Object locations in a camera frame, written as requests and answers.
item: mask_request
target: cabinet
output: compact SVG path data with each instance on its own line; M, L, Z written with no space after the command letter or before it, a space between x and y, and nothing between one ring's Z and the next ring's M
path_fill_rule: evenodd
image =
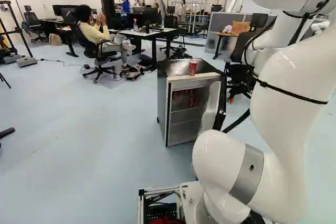
M203 115L209 109L209 98L218 99L221 72L202 59L196 61L195 76L188 75L188 59L158 63L157 122L167 147L195 140ZM210 92L213 83L216 87Z

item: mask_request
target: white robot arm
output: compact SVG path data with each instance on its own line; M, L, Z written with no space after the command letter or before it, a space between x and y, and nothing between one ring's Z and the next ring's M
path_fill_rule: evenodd
M253 0L272 9L291 14L329 13L336 0ZM282 47L295 33L300 19L281 15L281 22L292 24L283 29ZM336 84L336 11L330 26L319 35L267 55L251 98L253 123L273 153L244 144L218 131L202 133L193 149L193 165L204 189L208 213L219 224L241 223L249 208L284 224L297 222L306 208L304 144L323 105ZM263 37L255 41L262 48Z
M324 21L321 23L315 23L311 25L311 29L315 34L322 33L330 25L329 21Z

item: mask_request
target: light blue floor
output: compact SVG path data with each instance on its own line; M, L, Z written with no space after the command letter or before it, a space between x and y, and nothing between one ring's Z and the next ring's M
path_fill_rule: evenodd
M151 55L150 43L143 48ZM32 47L37 59L93 64L79 46L79 58L66 51L67 46ZM224 67L204 48L187 46L187 52ZM135 82L116 82L106 75L94 85L82 78L80 69L49 61L24 69L17 64L0 67L13 87L0 83L0 128L16 128L2 140L0 150L1 224L136 223L139 188L194 179L193 143L164 147L155 119L156 72ZM228 106L224 126L238 118L248 102L238 96ZM334 223L335 105L336 95L308 141L310 202L301 223ZM269 151L250 120L231 134Z

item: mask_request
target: shoe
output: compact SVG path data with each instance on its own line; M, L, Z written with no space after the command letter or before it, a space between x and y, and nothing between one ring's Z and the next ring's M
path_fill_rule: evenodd
M132 67L131 65L121 66L121 71L128 71Z
M122 48L126 49L127 51L132 51L135 49L135 45L128 44L128 43L123 43Z

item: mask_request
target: red can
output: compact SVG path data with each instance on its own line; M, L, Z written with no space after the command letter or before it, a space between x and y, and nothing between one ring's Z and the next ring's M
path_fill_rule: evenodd
M189 61L189 75L194 76L196 74L197 69L197 61L194 59L190 59Z

